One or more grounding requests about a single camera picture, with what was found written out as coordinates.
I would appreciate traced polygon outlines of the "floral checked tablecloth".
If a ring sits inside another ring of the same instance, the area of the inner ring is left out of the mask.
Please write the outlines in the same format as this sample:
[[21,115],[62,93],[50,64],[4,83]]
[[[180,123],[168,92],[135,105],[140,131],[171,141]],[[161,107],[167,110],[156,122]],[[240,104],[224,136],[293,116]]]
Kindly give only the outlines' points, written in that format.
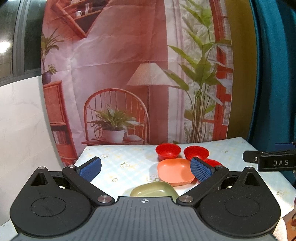
[[[241,171],[246,167],[242,159],[245,150],[254,150],[243,138],[231,138],[222,141],[201,143],[210,159],[220,162],[231,171]],[[155,146],[89,146],[76,162],[80,166],[98,156],[102,161],[102,170],[92,184],[101,188],[113,198],[128,196],[133,188],[158,181],[158,155]],[[56,161],[46,156],[36,156],[19,163],[9,173],[1,177],[1,240],[10,240],[16,233],[9,229],[9,210],[14,199],[38,166],[49,170],[60,170]],[[281,216],[293,210],[295,189],[279,172],[263,172],[262,178],[273,193],[281,208]]]

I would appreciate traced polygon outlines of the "orange square plate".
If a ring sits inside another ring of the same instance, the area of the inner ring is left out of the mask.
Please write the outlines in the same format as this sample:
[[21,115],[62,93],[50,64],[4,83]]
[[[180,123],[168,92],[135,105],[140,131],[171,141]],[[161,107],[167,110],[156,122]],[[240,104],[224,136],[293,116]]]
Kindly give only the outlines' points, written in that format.
[[182,186],[194,181],[190,161],[183,158],[165,159],[157,165],[159,178],[172,186]]

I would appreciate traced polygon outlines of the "printed room scene backdrop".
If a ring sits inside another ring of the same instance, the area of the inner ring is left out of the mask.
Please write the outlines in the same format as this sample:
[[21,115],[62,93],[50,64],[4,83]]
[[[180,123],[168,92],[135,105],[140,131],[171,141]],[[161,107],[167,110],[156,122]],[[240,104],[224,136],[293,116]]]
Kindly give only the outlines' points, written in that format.
[[227,136],[233,61],[226,1],[47,1],[41,65],[65,166],[91,145]]

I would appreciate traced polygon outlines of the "red round bowl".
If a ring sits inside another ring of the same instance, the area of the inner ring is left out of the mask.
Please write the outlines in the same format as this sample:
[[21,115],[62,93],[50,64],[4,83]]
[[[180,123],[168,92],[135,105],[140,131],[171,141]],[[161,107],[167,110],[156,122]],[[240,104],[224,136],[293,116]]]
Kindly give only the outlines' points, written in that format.
[[176,144],[164,143],[156,147],[155,151],[160,161],[166,159],[174,159],[181,153],[181,148]]
[[213,159],[204,159],[203,161],[212,167],[222,166],[222,164],[220,162],[213,160]]
[[191,161],[194,157],[201,160],[207,159],[210,155],[209,151],[201,146],[189,146],[184,149],[185,158]]

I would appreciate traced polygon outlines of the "olive green square plate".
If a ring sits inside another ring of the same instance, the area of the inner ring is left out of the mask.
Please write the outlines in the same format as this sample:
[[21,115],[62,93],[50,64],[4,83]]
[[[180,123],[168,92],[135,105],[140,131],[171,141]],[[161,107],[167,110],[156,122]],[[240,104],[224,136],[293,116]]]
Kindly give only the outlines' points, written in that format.
[[165,197],[170,196],[173,200],[178,198],[175,189],[168,183],[162,181],[151,182],[135,187],[130,196],[132,197]]

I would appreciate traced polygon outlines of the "teal curtain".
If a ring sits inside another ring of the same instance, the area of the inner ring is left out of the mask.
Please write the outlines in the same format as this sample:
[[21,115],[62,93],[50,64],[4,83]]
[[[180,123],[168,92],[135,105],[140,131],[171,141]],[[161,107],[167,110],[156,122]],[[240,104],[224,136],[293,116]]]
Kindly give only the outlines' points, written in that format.
[[259,151],[295,141],[295,10],[285,1],[250,1],[257,47],[248,141]]

